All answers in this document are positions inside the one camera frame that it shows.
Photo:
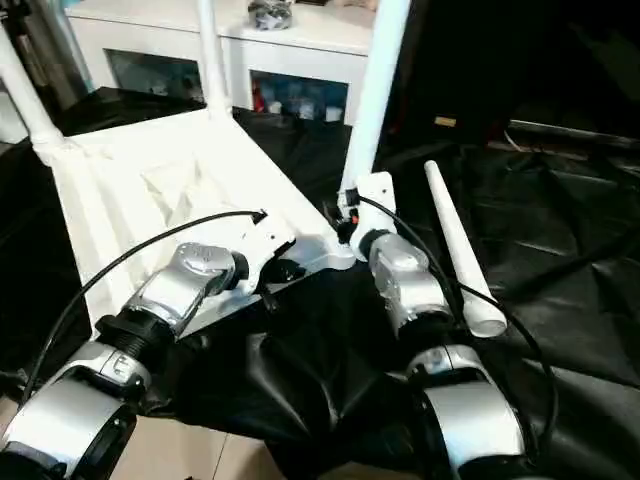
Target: white cylinder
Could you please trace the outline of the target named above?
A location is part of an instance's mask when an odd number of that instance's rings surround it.
[[[224,76],[222,44],[216,33],[214,0],[198,0],[200,21],[200,44],[202,47],[203,71],[200,72],[204,98],[210,110],[231,112],[231,102],[227,93]]]
[[[493,298],[438,164],[430,160],[424,164],[424,169],[458,281]],[[473,335],[487,338],[498,336],[505,331],[507,320],[500,310],[469,292],[463,291],[462,298],[462,313]]]
[[[411,0],[380,2],[340,192],[373,167],[410,7]]]
[[[29,130],[31,142],[58,143],[63,137],[42,105],[11,40],[0,24],[0,78]]]

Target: black cloth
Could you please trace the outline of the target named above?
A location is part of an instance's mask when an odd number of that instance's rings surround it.
[[[60,125],[79,133],[190,108],[198,106],[102,89]],[[316,206],[334,199],[347,128],[236,116]],[[449,145],[402,161],[382,152],[378,168],[393,174],[399,214],[450,269],[422,171],[427,157],[439,162],[492,290],[552,361],[560,417],[543,470],[556,478],[640,478],[639,164]],[[0,368],[12,375],[28,369],[78,283],[46,167],[27,143],[5,154],[0,167],[3,198],[14,192],[20,200],[0,204],[3,231],[11,225],[5,218],[28,218],[16,205],[43,204],[49,212],[37,211],[32,229],[3,235],[0,247],[12,283],[0,306]],[[39,180],[26,183],[29,176]],[[18,271],[25,273],[16,277]],[[416,471],[410,395],[385,373],[400,369],[404,359],[366,267],[318,273],[275,299],[275,312],[255,304],[180,342],[146,399],[146,413],[264,439],[291,478],[345,461]],[[82,316],[52,364],[86,337]],[[21,346],[7,355],[16,338]],[[539,427],[546,414],[544,377],[527,360],[522,339],[509,329],[478,348],[523,417]]]

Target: white bracket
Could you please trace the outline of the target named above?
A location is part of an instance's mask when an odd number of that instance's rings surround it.
[[[358,195],[378,202],[395,213],[396,198],[393,191],[393,180],[388,172],[364,175],[358,179],[356,186],[358,189]],[[351,235],[349,245],[355,253],[356,258],[366,262],[368,259],[360,250],[360,244],[362,243],[365,235],[372,230],[388,230],[391,233],[396,233],[396,227],[393,219],[389,217],[389,215],[373,205],[360,202],[357,208],[358,226],[353,232],[353,235]]]

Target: floor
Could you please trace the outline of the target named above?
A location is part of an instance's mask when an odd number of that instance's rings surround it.
[[[16,404],[0,398],[0,434]],[[111,480],[278,480],[282,475],[265,445],[238,435],[173,420],[138,418],[138,425]],[[349,464],[322,480],[411,480],[415,477]]]

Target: white pole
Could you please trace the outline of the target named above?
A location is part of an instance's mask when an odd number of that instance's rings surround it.
[[[424,164],[424,169],[458,281],[493,298],[438,164],[430,160]],[[462,292],[462,298],[462,313],[473,335],[481,338],[495,337],[505,331],[507,320],[500,310],[465,291]]]
[[[11,40],[0,24],[0,78],[9,91],[34,145],[62,142],[63,136],[47,114]]]
[[[214,0],[198,0],[200,21],[200,43],[202,45],[202,68],[200,78],[207,106],[210,111],[231,113],[231,102],[227,94],[222,60],[222,44],[216,33]]]
[[[358,177],[371,173],[410,7],[411,0],[380,2],[358,115],[342,174],[342,195],[355,187]]]

